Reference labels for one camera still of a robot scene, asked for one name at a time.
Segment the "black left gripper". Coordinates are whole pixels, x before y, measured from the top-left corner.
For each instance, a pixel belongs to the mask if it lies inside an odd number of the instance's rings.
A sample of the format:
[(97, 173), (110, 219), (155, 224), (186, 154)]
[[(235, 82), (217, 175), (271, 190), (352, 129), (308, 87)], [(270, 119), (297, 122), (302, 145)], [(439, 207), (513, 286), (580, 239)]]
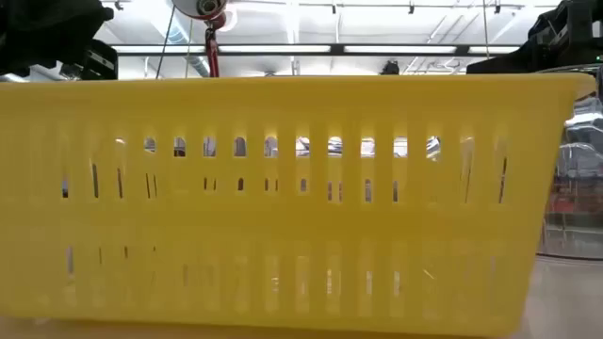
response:
[(99, 0), (1, 0), (1, 74), (61, 63), (81, 67), (81, 80), (117, 80), (117, 51), (95, 39), (113, 18)]

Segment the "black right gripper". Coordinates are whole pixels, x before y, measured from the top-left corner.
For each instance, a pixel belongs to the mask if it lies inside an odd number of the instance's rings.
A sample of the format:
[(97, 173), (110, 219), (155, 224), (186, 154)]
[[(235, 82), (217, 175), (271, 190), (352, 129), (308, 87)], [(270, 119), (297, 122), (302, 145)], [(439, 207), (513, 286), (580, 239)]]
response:
[(518, 50), (469, 64), (467, 74), (535, 73), (552, 67), (602, 62), (602, 0), (566, 0), (538, 16)]

